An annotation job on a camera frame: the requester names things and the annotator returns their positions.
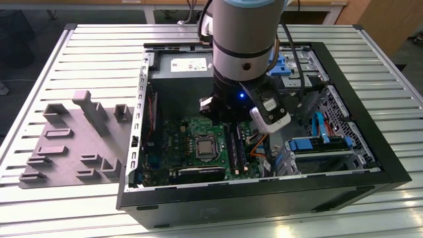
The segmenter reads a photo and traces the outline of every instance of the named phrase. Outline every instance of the table leg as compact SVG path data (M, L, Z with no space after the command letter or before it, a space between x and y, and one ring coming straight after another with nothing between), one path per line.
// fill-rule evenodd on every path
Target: table leg
M153 17L153 6L145 5L142 7L142 9L144 9L144 14L145 14L146 24L154 24L156 20L154 20L154 17Z
M57 11L46 10L48 16L50 17L52 20L57 19Z
M5 85L0 82L0 96L6 95L8 94L8 88L5 87Z
M330 7L330 11L325 15L322 25L334 25L334 22L337 20L338 14L341 13L344 6L333 6Z

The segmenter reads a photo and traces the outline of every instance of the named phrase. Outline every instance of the green circuit board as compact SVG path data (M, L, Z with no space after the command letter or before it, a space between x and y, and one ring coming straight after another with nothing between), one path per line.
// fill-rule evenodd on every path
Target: green circuit board
M246 136L250 136L250 128L248 123L238 125L241 137L245 144ZM197 136L214 137L216 159L209 162L202 162L196 155L196 141ZM248 163L248 171L241 171L237 175L233 173L229 165L229 156L224 137L222 125L213 126L212 121L206 118L185 118L181 120L166 120L162 126L162 143L161 155L156 158L160 162L157 171L152 173L152 180L154 185L169 185L165 178L166 171L172 168L194 167L194 166L218 166L225 168L224 180L248 179L258 177L257 162Z

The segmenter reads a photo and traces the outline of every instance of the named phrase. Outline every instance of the white label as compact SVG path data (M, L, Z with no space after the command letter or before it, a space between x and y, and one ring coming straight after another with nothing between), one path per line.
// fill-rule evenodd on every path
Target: white label
M262 162L262 166L264 166L264 168L268 170L268 172L270 171L270 164L269 164L269 162L266 162L266 160Z
M289 68L296 68L296 63L288 62L288 63L285 63L285 64L288 65Z
M172 59L170 72L206 71L205 58Z
M274 102L274 99L270 98L268 99L264 103L262 103L262 106L265 108L265 110L269 112L270 110L273 110L276 108L276 102Z

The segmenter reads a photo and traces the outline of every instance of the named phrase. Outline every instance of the motherboard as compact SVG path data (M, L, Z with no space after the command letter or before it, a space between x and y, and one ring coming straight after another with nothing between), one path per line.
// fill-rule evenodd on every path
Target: motherboard
M258 163L249 157L246 139L252 134L248 123L238 126L240 139L245 148L246 166L240 169L230 164L224 126L212 125L206 118L165 120L162 125L161 148L146 154L149 164L149 185L164 186L177 183L173 178L192 173L222 176L221 180L249 179L258 177Z

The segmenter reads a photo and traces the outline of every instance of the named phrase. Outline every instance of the aluminum extrusion table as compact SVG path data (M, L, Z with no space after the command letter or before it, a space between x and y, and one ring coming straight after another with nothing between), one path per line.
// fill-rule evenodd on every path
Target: aluminum extrusion table
M116 211L117 183L22 190L17 178L37 142L48 103L76 108L76 89L104 107L133 106L142 44L196 41L196 26L68 27L0 147L0 236L136 234L148 237L421 237L423 100L366 33L350 26L289 26L293 40L324 42L409 172L412 182L338 211L146 231ZM282 29L278 37L285 40Z

